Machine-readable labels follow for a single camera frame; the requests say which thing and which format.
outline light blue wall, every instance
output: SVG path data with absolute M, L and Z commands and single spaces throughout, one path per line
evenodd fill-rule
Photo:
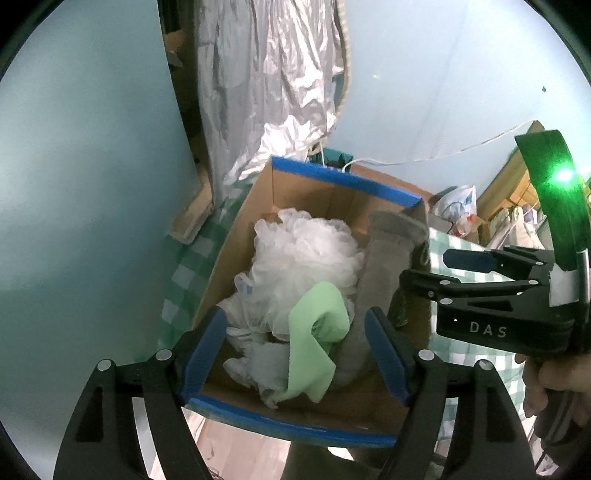
M 404 163 L 368 166 L 431 192 L 474 184 L 481 194 L 527 125 L 412 162 L 537 119 L 590 169 L 591 87 L 523 0 L 346 0 L 346 12 L 352 88 L 330 147 Z
M 65 0 L 0 82 L 0 419 L 42 478 L 97 361 L 154 353 L 199 188 L 157 0 Z

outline silver reflective fabric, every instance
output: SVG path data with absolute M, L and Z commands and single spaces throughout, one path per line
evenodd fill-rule
M 334 0 L 202 0 L 197 87 L 214 202 L 271 155 L 305 160 L 335 122 Z

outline human hand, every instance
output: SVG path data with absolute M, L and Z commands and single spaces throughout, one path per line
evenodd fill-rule
M 591 419 L 591 353 L 571 355 L 545 361 L 542 366 L 520 353 L 515 362 L 525 362 L 523 382 L 525 400 L 523 410 L 527 418 L 546 408 L 548 395 L 545 389 L 580 392 L 576 397 L 573 420 L 584 426 Z

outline green light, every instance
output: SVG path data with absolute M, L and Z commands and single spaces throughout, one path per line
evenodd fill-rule
M 556 180 L 567 183 L 573 178 L 574 172 L 568 168 L 560 170 L 556 175 Z

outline white plastic bag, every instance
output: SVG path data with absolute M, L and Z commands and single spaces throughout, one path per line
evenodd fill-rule
M 250 272 L 238 274 L 236 293 L 218 305 L 226 312 L 226 337 L 243 353 L 223 367 L 236 382 L 256 387 L 269 408 L 276 393 L 287 389 L 289 351 L 286 343 L 268 342 L 272 333 L 288 342 L 288 317 L 296 303 L 316 284 L 334 284 L 353 320 L 364 253 L 341 220 L 311 218 L 308 212 L 280 210 L 281 223 L 255 224 L 255 256 Z
M 451 231 L 453 235 L 465 237 L 478 227 L 476 187 L 465 185 L 446 193 L 435 204 L 432 214 L 453 223 Z
M 250 272 L 235 278 L 244 322 L 253 332 L 289 341 L 287 319 L 300 298 L 322 281 L 334 284 L 353 318 L 363 251 L 341 220 L 311 218 L 295 209 L 278 212 L 282 223 L 255 224 L 256 253 Z

